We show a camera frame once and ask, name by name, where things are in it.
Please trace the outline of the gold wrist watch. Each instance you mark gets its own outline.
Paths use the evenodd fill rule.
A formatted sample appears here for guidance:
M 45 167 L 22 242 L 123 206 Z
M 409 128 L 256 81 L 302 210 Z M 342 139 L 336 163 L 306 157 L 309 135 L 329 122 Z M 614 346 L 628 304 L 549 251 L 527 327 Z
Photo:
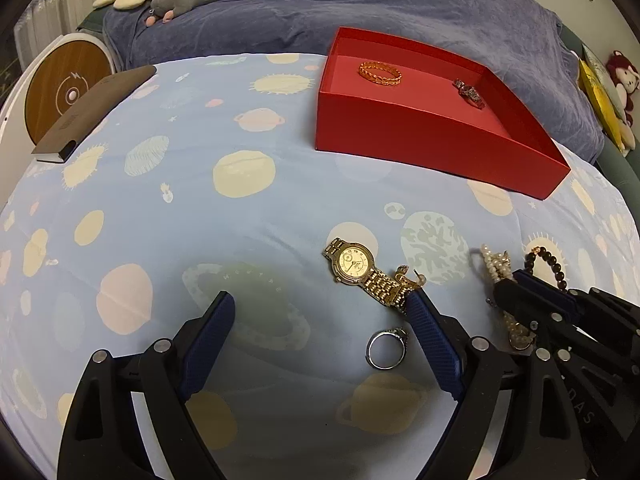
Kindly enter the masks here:
M 357 286 L 382 306 L 401 314 L 406 312 L 405 301 L 410 292 L 426 283 L 425 276 L 418 271 L 414 272 L 414 280 L 408 278 L 408 266 L 398 266 L 390 275 L 382 272 L 369 248 L 339 237 L 326 245 L 322 255 L 329 261 L 334 281 Z

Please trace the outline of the green sofa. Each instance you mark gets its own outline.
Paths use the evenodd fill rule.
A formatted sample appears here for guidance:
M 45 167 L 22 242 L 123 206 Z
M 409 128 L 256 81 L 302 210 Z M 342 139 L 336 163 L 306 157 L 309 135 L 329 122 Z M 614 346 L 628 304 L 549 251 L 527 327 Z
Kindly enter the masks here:
M 582 46 L 585 43 L 566 26 L 562 26 L 560 35 L 563 44 L 565 44 L 565 47 L 567 47 L 568 50 L 571 50 L 574 55 L 579 58 L 579 61 L 585 61 L 584 52 L 582 52 Z M 582 90 L 582 92 L 584 92 L 587 96 L 587 93 L 582 86 L 582 82 L 580 81 L 579 74 L 577 84 L 579 89 Z M 634 92 L 634 94 L 631 96 L 631 99 L 632 98 L 639 99 L 639 89 Z M 596 165 L 602 171 L 602 174 L 604 174 L 605 177 L 608 178 L 608 180 L 610 180 L 616 186 L 624 188 L 625 186 L 631 186 L 632 182 L 639 180 L 639 136 L 638 134 L 634 133 L 634 130 L 632 130 L 634 124 L 629 127 L 626 123 L 626 120 L 624 122 L 620 118 L 618 118 L 618 120 L 620 121 L 620 132 L 622 133 L 623 142 L 626 145 L 626 150 L 621 153 L 616 148 L 614 143 L 608 138 L 602 125 L 600 124 L 605 135 L 605 142 L 604 149 L 600 157 L 597 159 Z

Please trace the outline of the yellow gold pillow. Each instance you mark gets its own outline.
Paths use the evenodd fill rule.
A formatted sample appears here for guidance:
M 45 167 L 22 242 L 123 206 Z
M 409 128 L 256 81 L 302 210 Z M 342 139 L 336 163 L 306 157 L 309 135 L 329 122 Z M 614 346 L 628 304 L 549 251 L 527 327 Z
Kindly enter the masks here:
M 616 148 L 623 153 L 626 150 L 626 145 L 623 142 L 623 136 L 620 132 L 620 121 L 615 114 L 611 100 L 596 75 L 583 60 L 579 61 L 579 77 L 587 93 L 589 102 L 606 135 L 614 143 Z

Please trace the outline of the dark silver wrist watch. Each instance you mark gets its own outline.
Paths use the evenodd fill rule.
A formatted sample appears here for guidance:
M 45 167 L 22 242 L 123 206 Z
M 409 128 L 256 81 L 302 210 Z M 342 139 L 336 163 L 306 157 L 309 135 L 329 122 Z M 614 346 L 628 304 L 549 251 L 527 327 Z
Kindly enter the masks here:
M 458 95 L 461 96 L 465 102 L 474 106 L 478 110 L 482 110 L 485 107 L 485 101 L 473 86 L 466 84 L 461 79 L 455 79 L 452 82 L 452 85 L 456 88 Z

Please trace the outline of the red monkey plush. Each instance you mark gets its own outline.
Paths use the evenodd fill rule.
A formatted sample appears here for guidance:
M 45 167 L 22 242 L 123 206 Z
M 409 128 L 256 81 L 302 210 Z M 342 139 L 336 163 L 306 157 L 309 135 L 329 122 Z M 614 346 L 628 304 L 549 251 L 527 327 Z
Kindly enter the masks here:
M 620 104 L 623 105 L 626 123 L 631 127 L 634 123 L 631 116 L 634 102 L 631 96 L 639 89 L 639 72 L 619 50 L 610 55 L 605 67 L 613 81 Z

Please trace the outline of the grey green pillow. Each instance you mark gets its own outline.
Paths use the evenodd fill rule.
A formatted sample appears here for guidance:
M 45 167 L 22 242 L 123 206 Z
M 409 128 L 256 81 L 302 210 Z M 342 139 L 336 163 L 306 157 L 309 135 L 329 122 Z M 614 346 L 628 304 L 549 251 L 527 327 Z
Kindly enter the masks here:
M 585 44 L 582 46 L 582 52 L 584 52 L 585 61 L 597 76 L 598 81 L 600 81 L 600 84 L 602 84 L 606 94 L 610 98 L 617 117 L 624 122 L 626 120 L 626 99 L 622 99 L 622 94 L 617 90 L 616 84 L 614 84 L 612 77 L 600 61 L 600 58 Z

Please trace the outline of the red cardboard tray box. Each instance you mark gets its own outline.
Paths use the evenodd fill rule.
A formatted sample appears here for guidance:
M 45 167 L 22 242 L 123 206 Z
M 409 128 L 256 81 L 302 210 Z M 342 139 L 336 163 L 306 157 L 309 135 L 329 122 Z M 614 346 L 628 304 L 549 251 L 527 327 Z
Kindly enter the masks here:
M 395 66 L 396 87 L 358 75 L 364 61 Z M 452 85 L 485 101 L 478 110 Z M 338 29 L 323 69 L 314 146 L 435 169 L 545 200 L 570 172 L 528 107 L 489 68 L 430 44 Z

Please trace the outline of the brown notebook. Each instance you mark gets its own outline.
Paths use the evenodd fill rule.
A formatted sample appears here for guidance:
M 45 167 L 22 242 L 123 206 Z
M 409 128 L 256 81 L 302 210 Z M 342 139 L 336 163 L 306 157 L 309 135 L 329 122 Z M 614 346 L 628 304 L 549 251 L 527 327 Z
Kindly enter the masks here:
M 38 162 L 66 162 L 120 102 L 155 74 L 154 65 L 145 65 L 102 78 L 58 118 L 36 144 L 32 156 Z

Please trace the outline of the purple blue bed blanket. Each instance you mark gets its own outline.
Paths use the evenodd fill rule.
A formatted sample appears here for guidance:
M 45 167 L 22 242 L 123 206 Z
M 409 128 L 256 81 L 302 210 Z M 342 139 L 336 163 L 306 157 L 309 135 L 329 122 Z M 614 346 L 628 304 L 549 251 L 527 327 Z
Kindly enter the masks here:
M 153 26 L 145 25 L 146 14 L 105 15 L 106 42 L 123 68 L 214 54 L 325 54 L 342 26 L 374 30 L 487 66 L 553 140 L 587 162 L 603 151 L 562 22 L 535 0 L 222 0 Z

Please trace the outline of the round wooden white device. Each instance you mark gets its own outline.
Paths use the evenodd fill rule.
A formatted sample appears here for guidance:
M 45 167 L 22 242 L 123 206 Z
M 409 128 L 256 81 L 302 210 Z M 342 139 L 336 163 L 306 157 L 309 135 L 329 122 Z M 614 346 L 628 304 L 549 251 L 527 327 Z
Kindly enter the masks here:
M 49 128 L 115 65 L 104 42 L 85 32 L 59 36 L 17 79 L 1 107 L 1 201 L 6 203 Z

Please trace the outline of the white curtain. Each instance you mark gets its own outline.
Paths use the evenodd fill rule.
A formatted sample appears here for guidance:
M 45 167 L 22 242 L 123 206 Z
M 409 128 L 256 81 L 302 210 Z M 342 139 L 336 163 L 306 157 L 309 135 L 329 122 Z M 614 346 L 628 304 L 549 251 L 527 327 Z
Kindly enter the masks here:
M 32 0 L 13 29 L 21 69 L 58 36 L 74 32 L 94 0 Z

